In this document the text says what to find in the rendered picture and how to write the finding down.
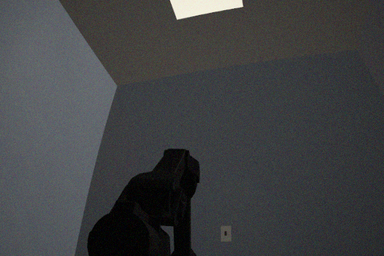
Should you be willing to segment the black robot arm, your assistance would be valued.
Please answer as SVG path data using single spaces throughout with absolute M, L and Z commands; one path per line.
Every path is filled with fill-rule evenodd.
M 186 149 L 168 148 L 151 172 L 134 176 L 110 213 L 89 232 L 89 256 L 197 256 L 191 249 L 191 198 L 199 161 Z M 174 227 L 170 236 L 160 226 Z

